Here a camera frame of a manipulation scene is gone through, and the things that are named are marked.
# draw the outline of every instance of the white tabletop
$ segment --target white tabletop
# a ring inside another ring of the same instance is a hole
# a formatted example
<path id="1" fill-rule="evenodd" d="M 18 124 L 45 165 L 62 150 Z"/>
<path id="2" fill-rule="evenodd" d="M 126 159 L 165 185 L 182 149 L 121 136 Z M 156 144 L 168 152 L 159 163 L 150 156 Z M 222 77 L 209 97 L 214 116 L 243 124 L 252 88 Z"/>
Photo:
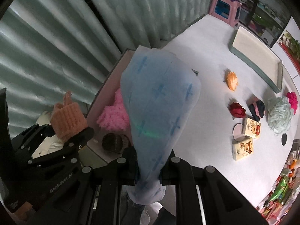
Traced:
<path id="1" fill-rule="evenodd" d="M 264 117 L 261 136 L 254 140 L 253 154 L 236 162 L 232 157 L 233 127 L 242 119 L 232 120 L 228 103 L 236 99 L 251 116 L 248 99 L 255 95 L 264 103 L 275 93 L 246 63 L 229 52 L 228 44 L 234 29 L 210 15 L 190 26 L 163 49 L 177 55 L 199 72 L 202 88 L 200 99 L 192 110 L 174 151 L 190 165 L 218 169 L 240 192 L 257 206 L 269 193 L 280 174 L 296 133 L 299 111 L 287 131 L 287 143 L 281 144 L 281 135 L 275 136 Z M 239 86 L 232 92 L 224 81 L 225 71 L 236 73 Z M 290 87 L 283 79 L 283 91 Z M 169 188 L 162 205 L 175 213 L 174 189 Z"/>

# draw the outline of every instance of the pink fluffy toy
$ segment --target pink fluffy toy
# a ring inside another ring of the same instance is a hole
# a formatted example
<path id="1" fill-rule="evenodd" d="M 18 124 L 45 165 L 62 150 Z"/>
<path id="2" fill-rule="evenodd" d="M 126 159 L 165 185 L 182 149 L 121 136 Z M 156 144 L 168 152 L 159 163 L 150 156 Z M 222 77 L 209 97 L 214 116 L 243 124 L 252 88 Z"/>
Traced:
<path id="1" fill-rule="evenodd" d="M 129 116 L 126 112 L 121 88 L 115 92 L 115 102 L 113 106 L 106 106 L 97 119 L 100 128 L 108 131 L 125 131 L 130 126 Z"/>
<path id="2" fill-rule="evenodd" d="M 289 99 L 289 103 L 291 104 L 291 108 L 294 109 L 294 115 L 296 114 L 296 110 L 298 109 L 298 100 L 295 92 L 288 92 L 286 97 Z"/>

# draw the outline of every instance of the red flower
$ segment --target red flower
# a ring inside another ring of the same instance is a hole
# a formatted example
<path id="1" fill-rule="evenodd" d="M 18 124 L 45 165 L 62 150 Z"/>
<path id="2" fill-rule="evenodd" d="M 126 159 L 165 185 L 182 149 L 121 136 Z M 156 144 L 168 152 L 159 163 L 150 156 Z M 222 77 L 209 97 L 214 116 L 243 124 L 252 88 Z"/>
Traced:
<path id="1" fill-rule="evenodd" d="M 246 110 L 238 103 L 232 103 L 229 106 L 229 111 L 234 118 L 245 118 L 246 117 Z"/>

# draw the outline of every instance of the pink plastic stool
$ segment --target pink plastic stool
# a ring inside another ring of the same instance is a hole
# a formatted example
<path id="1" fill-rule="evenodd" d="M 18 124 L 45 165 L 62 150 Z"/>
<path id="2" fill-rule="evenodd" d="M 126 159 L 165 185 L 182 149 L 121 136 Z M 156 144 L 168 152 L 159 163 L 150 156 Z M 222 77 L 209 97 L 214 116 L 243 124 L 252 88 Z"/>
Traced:
<path id="1" fill-rule="evenodd" d="M 213 0 L 209 15 L 212 15 L 232 27 L 239 22 L 241 3 L 237 0 Z"/>

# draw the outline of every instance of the small yellow package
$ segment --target small yellow package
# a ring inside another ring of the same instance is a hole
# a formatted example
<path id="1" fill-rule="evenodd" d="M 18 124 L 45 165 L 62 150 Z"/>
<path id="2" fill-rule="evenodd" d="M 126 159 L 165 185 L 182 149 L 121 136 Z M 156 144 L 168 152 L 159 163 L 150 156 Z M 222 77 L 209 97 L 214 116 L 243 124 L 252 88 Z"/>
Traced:
<path id="1" fill-rule="evenodd" d="M 244 120 L 242 134 L 253 139 L 259 139 L 260 137 L 261 123 L 256 122 L 250 118 Z"/>
<path id="2" fill-rule="evenodd" d="M 253 153 L 253 140 L 252 138 L 245 139 L 242 142 L 232 145 L 232 153 L 234 160 L 238 161 L 242 158 L 249 156 Z"/>

